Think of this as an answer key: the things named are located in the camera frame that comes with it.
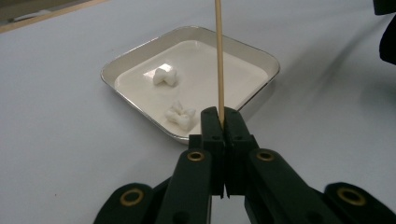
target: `black object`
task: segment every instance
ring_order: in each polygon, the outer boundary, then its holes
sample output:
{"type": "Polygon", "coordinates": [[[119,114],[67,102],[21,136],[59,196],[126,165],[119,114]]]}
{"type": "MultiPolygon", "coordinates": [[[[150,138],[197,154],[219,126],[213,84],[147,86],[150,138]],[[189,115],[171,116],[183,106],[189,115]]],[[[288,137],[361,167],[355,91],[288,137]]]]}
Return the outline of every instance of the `black object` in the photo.
{"type": "Polygon", "coordinates": [[[259,148],[239,112],[225,109],[224,131],[215,107],[201,114],[202,134],[190,136],[174,174],[155,189],[130,184],[107,200],[94,224],[210,223],[211,196],[245,195],[251,223],[395,224],[384,204],[358,187],[308,187],[276,152],[259,148]]]}
{"type": "MultiPolygon", "coordinates": [[[[395,0],[373,0],[375,15],[386,15],[396,12],[395,0]]],[[[379,57],[387,62],[396,64],[396,16],[388,25],[379,44],[379,57]]]]}

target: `white tabletop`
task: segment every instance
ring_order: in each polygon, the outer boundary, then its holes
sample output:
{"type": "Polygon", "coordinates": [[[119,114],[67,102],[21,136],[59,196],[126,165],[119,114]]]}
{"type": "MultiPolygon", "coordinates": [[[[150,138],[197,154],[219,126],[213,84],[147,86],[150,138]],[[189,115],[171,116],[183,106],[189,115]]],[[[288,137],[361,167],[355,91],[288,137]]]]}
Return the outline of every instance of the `white tabletop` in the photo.
{"type": "MultiPolygon", "coordinates": [[[[396,211],[396,66],[379,59],[392,16],[370,0],[223,1],[223,33],[281,71],[241,113],[261,147],[320,191],[366,189],[396,211]]],[[[187,147],[100,78],[123,52],[181,26],[215,30],[213,1],[114,0],[0,34],[0,223],[92,223],[110,194],[169,177],[187,147]]],[[[249,223],[243,198],[212,223],[249,223]]]]}

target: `white tray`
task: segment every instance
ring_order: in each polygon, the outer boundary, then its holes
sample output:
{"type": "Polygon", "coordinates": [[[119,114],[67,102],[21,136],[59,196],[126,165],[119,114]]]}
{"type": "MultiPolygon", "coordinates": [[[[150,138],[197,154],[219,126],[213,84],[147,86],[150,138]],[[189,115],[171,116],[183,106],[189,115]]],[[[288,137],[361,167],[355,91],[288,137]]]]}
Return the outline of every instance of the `white tray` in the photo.
{"type": "MultiPolygon", "coordinates": [[[[223,37],[224,104],[241,109],[279,71],[270,54],[223,37]]],[[[187,144],[199,134],[201,111],[218,105],[216,33],[201,27],[182,27],[121,55],[102,70],[102,80],[161,130],[187,144]],[[157,68],[177,71],[174,87],[154,85],[157,68]],[[193,125],[183,131],[164,113],[174,101],[196,109],[193,125]]]]}

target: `bamboo skewer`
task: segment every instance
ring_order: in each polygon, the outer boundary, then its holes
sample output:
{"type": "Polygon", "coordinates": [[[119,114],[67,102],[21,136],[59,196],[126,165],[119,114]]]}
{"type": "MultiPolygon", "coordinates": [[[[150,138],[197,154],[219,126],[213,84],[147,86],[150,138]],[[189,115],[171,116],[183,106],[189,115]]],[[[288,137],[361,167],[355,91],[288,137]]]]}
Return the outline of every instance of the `bamboo skewer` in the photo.
{"type": "Polygon", "coordinates": [[[222,50],[222,26],[221,26],[221,2],[216,3],[216,34],[218,50],[218,85],[219,85],[219,121],[224,129],[224,77],[223,77],[223,50],[222,50]]]}

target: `tray rim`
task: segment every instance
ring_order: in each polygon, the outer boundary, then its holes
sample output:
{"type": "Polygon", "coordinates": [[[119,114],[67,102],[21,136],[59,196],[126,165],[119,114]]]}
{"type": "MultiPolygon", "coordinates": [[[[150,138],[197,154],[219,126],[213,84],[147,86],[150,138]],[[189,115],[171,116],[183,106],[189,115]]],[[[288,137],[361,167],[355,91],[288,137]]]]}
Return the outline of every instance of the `tray rim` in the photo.
{"type": "MultiPolygon", "coordinates": [[[[127,98],[125,95],[123,95],[120,91],[116,90],[116,88],[114,87],[114,85],[113,85],[112,83],[109,83],[109,82],[106,80],[106,78],[105,78],[105,70],[106,70],[106,68],[107,68],[108,66],[110,66],[112,63],[114,63],[116,60],[118,60],[118,59],[120,59],[120,58],[126,56],[127,54],[130,54],[131,52],[133,52],[133,51],[135,51],[135,50],[137,50],[137,49],[141,49],[141,48],[143,48],[144,46],[146,46],[146,45],[148,45],[148,44],[150,44],[150,43],[152,43],[152,42],[154,42],[154,41],[157,41],[158,39],[161,39],[161,38],[163,38],[163,37],[165,37],[165,36],[168,36],[168,35],[170,35],[170,34],[172,34],[172,33],[174,33],[174,32],[177,32],[177,31],[183,30],[183,29],[196,29],[196,30],[201,29],[201,30],[204,30],[205,32],[215,33],[214,31],[209,30],[209,29],[207,29],[207,28],[205,28],[205,27],[201,27],[201,26],[194,26],[194,25],[191,25],[191,26],[182,26],[182,27],[178,27],[178,28],[176,28],[176,29],[174,29],[174,30],[172,30],[172,31],[169,31],[169,32],[167,32],[167,33],[165,33],[165,34],[163,34],[163,35],[159,35],[159,36],[157,36],[157,37],[155,37],[155,38],[153,38],[153,39],[150,39],[150,41],[147,41],[147,42],[145,42],[145,43],[143,43],[143,44],[141,44],[141,45],[139,45],[139,46],[137,46],[137,47],[135,47],[135,48],[133,48],[133,49],[130,49],[130,50],[128,50],[128,51],[122,53],[121,55],[117,56],[117,57],[114,58],[113,60],[107,62],[107,63],[103,66],[103,68],[101,69],[100,76],[101,76],[101,79],[102,79],[109,87],[111,87],[111,89],[113,89],[113,91],[115,91],[119,96],[121,96],[125,101],[127,101],[129,105],[131,105],[134,109],[136,109],[137,111],[139,111],[144,117],[146,117],[149,121],[151,121],[151,122],[152,122],[155,126],[157,126],[161,131],[163,131],[164,133],[166,133],[166,134],[169,135],[170,137],[174,138],[174,139],[177,140],[178,142],[187,145],[187,144],[189,143],[189,137],[180,136],[180,135],[177,135],[177,134],[175,134],[175,133],[169,132],[169,131],[168,131],[166,128],[164,128],[159,122],[157,122],[157,120],[155,120],[154,118],[152,118],[148,113],[146,113],[146,112],[145,112],[143,109],[141,109],[138,105],[136,105],[136,104],[135,104],[134,102],[132,102],[129,98],[127,98]]],[[[268,81],[267,81],[264,85],[262,85],[262,87],[260,87],[256,92],[254,92],[254,94],[252,94],[251,97],[249,97],[239,108],[236,108],[236,109],[235,109],[235,110],[237,110],[237,111],[240,111],[242,108],[244,108],[244,106],[245,106],[248,102],[250,102],[250,101],[254,98],[254,96],[256,96],[264,87],[266,87],[266,86],[276,77],[276,75],[277,75],[277,74],[279,73],[279,71],[280,71],[280,64],[279,64],[279,61],[276,59],[275,56],[273,56],[272,54],[270,54],[270,53],[268,53],[268,52],[266,52],[266,51],[264,51],[264,50],[262,50],[262,49],[257,49],[257,48],[255,48],[255,47],[252,47],[252,46],[250,46],[250,45],[248,45],[248,44],[246,44],[246,43],[243,43],[243,42],[241,42],[241,41],[239,41],[239,40],[235,40],[235,39],[233,39],[233,38],[230,38],[230,37],[228,37],[227,35],[224,35],[223,38],[224,38],[224,37],[225,37],[225,38],[228,38],[229,40],[234,41],[234,42],[236,42],[236,43],[238,43],[238,44],[240,44],[240,45],[244,45],[244,46],[249,47],[249,48],[251,48],[251,49],[257,50],[257,51],[260,52],[260,53],[266,54],[267,56],[269,56],[270,58],[272,58],[272,59],[274,60],[274,62],[276,63],[276,64],[275,64],[276,70],[275,70],[275,72],[272,74],[271,77],[269,76],[270,78],[268,79],[268,81]]]]}

